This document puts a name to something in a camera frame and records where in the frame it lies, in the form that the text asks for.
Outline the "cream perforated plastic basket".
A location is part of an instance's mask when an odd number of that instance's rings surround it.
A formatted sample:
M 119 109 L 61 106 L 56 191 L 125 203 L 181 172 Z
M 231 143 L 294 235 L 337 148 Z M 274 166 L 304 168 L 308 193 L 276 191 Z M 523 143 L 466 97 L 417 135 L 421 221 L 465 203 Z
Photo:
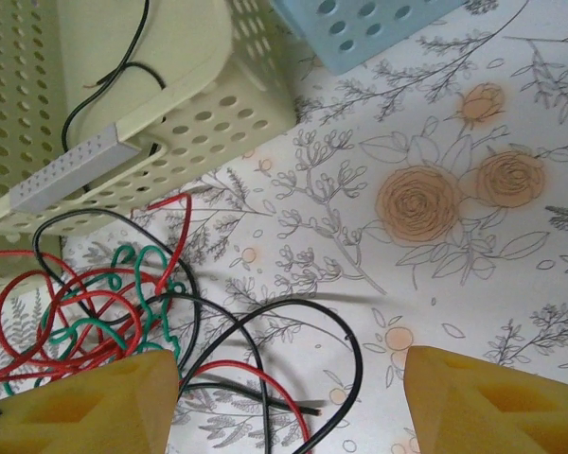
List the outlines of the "cream perforated plastic basket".
M 295 123 L 266 0 L 0 0 L 0 293 Z

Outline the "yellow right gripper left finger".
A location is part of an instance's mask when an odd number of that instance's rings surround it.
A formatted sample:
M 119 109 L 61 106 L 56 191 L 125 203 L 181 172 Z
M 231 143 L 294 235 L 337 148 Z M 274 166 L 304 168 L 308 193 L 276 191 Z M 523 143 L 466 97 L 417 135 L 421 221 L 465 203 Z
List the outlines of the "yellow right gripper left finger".
M 0 454 L 166 454 L 179 374 L 169 350 L 0 400 Z

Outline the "floral tablecloth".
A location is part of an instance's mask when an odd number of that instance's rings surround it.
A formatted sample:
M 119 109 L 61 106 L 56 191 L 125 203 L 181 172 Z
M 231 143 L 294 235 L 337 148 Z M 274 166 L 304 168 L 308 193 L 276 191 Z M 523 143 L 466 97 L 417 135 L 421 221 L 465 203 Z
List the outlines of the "floral tablecloth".
M 0 400 L 155 350 L 166 454 L 421 454 L 434 347 L 568 384 L 568 0 L 468 0 L 333 75 L 266 0 L 295 123 L 62 236 L 0 293 Z

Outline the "light blue perforated plastic basket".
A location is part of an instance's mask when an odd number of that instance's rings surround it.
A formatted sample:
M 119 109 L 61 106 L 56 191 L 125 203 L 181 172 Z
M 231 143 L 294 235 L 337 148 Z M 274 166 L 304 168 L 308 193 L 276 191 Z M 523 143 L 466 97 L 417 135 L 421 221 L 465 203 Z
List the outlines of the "light blue perforated plastic basket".
M 468 0 L 269 0 L 292 33 L 342 75 Z

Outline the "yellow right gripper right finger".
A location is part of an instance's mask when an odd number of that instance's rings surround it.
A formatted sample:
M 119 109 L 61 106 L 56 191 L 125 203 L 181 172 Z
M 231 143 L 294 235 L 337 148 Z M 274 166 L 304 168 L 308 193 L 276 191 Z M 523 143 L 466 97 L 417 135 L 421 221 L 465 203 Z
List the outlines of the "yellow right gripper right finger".
M 403 387 L 421 454 L 568 454 L 568 384 L 413 346 Z

